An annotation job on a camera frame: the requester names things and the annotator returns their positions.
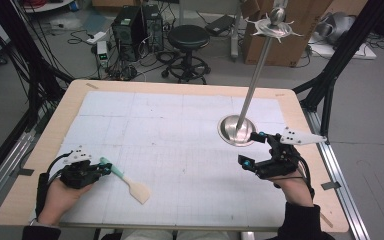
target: human hand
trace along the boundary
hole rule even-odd
[[[74,189],[67,187],[59,178],[55,179],[49,186],[45,206],[37,221],[41,224],[57,226],[62,215],[91,188],[92,184],[82,189]]]
[[[298,170],[285,176],[277,176],[267,179],[282,188],[286,201],[303,207],[313,207],[313,199],[307,184]]]

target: gray floor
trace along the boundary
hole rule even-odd
[[[87,11],[77,14],[83,20],[87,18]],[[103,25],[108,26],[110,19]],[[69,45],[69,38],[69,33],[49,35],[53,53],[74,76],[90,76],[96,70],[90,46]],[[212,68],[207,82],[210,85],[248,86],[255,66],[243,64],[242,56],[233,62],[229,57],[229,46],[228,38],[212,38],[210,45],[197,53]],[[377,55],[375,60],[352,60],[337,81],[330,141],[371,239],[384,239],[384,50],[373,50]],[[264,67],[258,87],[294,88],[317,76],[327,61],[311,57],[311,63],[304,68]],[[306,62],[307,59],[303,59],[300,65]],[[139,72],[154,66],[159,63],[147,68],[136,65]],[[162,69],[147,72],[134,81],[175,84],[175,79],[161,78]],[[0,65],[0,145],[26,109],[27,98],[14,68],[11,64]],[[0,204],[12,182],[10,178],[1,191]],[[0,239],[17,239],[18,236],[21,236],[21,228],[0,226]],[[266,234],[257,234],[257,237],[263,236]],[[335,237],[352,239],[348,233]],[[93,239],[93,230],[64,229],[61,239],[74,238]]]

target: spatula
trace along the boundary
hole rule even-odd
[[[101,157],[99,159],[101,163],[111,163],[108,159]],[[145,204],[145,202],[149,199],[151,196],[151,190],[147,186],[145,186],[142,183],[133,182],[131,179],[126,177],[124,173],[120,172],[120,170],[117,169],[114,164],[111,167],[111,171],[120,177],[127,185],[129,186],[130,195],[132,195],[136,200],[138,200],[140,203]]]

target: black stool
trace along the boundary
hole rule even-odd
[[[178,83],[181,83],[182,80],[189,82],[189,80],[201,78],[202,83],[206,85],[204,74],[210,73],[211,68],[204,60],[192,56],[192,51],[205,47],[210,42],[210,35],[201,27],[182,25],[169,32],[168,41],[186,55],[173,59],[161,76],[166,78],[170,72],[179,79]]]

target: white plastic part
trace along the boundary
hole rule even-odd
[[[305,145],[310,143],[325,142],[326,140],[327,138],[324,136],[296,131],[286,127],[285,130],[283,130],[280,142],[289,145]]]
[[[92,159],[92,155],[87,153],[80,145],[66,159],[64,159],[63,163],[68,165],[75,162],[81,162],[81,161],[90,160],[90,159]]]

